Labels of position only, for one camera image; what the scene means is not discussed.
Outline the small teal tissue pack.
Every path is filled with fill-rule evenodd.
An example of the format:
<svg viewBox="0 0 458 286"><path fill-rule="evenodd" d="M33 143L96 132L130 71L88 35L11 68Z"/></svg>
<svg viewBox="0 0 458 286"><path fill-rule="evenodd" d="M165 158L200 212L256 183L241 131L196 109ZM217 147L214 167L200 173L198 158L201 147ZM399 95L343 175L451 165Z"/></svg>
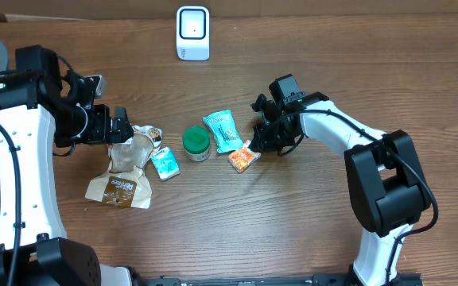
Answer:
<svg viewBox="0 0 458 286"><path fill-rule="evenodd" d="M176 157L169 147L158 150L151 156L151 161L162 181L169 180L180 174Z"/></svg>

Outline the large teal tissue pack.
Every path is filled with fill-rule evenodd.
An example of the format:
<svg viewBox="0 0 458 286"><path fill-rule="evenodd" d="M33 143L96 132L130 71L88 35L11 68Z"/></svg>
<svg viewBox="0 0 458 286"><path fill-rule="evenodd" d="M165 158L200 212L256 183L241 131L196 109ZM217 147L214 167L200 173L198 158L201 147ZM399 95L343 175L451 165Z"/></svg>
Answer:
<svg viewBox="0 0 458 286"><path fill-rule="evenodd" d="M230 110L221 110L203 117L203 123L210 129L217 145L217 153L229 153L240 149L243 141L236 129Z"/></svg>

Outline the green lid jar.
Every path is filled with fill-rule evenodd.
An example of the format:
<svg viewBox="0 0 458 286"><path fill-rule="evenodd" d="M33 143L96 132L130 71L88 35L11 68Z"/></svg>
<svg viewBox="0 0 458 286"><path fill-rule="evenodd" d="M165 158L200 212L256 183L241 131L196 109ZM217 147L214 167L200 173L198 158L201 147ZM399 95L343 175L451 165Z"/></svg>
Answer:
<svg viewBox="0 0 458 286"><path fill-rule="evenodd" d="M211 142L208 131L201 126L192 126L185 130L182 143L190 160L201 162L211 154Z"/></svg>

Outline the brown bread bag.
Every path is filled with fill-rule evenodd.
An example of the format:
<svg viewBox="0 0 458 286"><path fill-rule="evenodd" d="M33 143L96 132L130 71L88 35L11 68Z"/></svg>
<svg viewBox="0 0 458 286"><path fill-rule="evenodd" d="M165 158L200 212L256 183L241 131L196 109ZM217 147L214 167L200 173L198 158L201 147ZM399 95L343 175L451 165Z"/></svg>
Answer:
<svg viewBox="0 0 458 286"><path fill-rule="evenodd" d="M149 208L152 189L145 166L161 147L162 130L134 126L133 131L132 138L108 147L108 168L90 181L85 193L87 199L118 207Z"/></svg>

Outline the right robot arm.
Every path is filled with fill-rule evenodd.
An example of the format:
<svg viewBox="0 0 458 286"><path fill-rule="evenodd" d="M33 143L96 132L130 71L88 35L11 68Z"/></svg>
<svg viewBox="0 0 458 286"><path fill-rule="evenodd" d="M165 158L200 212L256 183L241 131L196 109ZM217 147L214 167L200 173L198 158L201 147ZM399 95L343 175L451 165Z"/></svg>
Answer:
<svg viewBox="0 0 458 286"><path fill-rule="evenodd" d="M397 270L407 237L431 229L439 208L426 183L413 140L358 122L327 95L306 94L292 75L275 79L271 98L251 108L262 116L250 149L291 153L306 137L320 141L345 163L351 208L363 228L356 259L344 274L315 274L311 285L421 285L418 274Z"/></svg>

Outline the orange tissue pack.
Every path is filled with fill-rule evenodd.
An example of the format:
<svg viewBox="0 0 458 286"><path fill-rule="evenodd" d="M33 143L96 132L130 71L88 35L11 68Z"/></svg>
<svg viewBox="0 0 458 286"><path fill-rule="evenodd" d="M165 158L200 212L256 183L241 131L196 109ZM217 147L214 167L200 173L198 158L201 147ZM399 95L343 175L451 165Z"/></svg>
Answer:
<svg viewBox="0 0 458 286"><path fill-rule="evenodd" d="M261 153L250 149L250 143L250 140L245 141L240 149L233 151L228 156L228 161L237 173L244 172L261 157Z"/></svg>

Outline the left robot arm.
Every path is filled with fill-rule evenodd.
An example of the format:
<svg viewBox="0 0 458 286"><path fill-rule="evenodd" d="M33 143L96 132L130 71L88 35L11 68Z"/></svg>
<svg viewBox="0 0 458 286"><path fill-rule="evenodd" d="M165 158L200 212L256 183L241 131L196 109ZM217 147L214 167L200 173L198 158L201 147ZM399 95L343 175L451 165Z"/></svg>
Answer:
<svg viewBox="0 0 458 286"><path fill-rule="evenodd" d="M69 240L60 218L54 149L113 145L133 136L123 108L96 103L101 75L60 70L65 59L33 45L0 71L0 285L133 285L129 267L99 261Z"/></svg>

